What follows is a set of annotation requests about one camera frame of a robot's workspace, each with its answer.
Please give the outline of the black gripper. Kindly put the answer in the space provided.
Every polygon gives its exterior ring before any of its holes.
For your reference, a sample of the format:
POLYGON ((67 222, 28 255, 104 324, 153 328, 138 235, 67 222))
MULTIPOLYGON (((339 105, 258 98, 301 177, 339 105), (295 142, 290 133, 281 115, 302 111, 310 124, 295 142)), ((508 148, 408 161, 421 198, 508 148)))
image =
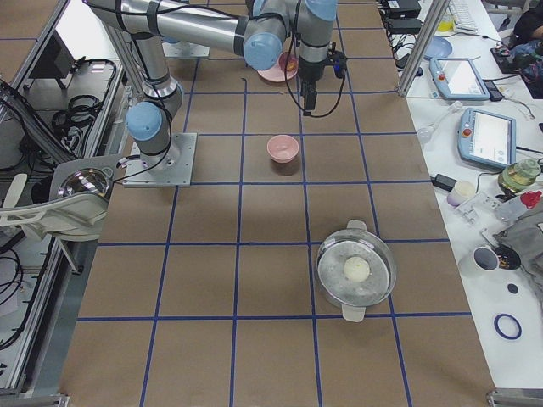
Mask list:
POLYGON ((300 41, 298 53, 298 75, 301 82, 303 110, 313 111, 316 107, 316 83, 323 77, 324 69, 333 68, 335 76, 343 79, 347 72, 347 57, 336 48, 336 42, 328 42, 322 46, 314 46, 300 41))

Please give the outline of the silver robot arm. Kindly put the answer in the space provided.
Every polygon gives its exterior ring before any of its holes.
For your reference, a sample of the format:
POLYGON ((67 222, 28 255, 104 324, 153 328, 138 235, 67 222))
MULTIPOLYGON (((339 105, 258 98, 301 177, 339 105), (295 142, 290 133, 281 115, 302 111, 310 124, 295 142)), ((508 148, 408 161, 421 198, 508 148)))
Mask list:
POLYGON ((298 60, 303 115, 314 114, 317 82, 327 67, 341 81, 347 58, 332 40, 335 1, 248 1, 246 15, 229 14, 191 1, 88 1, 101 22, 126 42, 122 58, 136 64, 144 100, 131 108, 126 125, 149 164, 175 159, 170 130, 183 91, 167 59, 196 59, 216 48, 236 55, 254 70, 288 67, 298 60))

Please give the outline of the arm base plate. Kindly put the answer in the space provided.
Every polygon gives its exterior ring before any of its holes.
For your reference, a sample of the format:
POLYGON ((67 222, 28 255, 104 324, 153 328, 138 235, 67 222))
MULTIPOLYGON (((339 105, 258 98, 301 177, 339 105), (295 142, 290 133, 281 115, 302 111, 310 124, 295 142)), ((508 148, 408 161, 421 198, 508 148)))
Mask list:
POLYGON ((122 184, 125 187, 189 187, 197 138, 196 133, 174 133, 164 159, 160 155, 156 159, 143 155, 129 160, 122 184))
POLYGON ((167 59, 207 59, 210 48, 191 42, 162 42, 167 59))

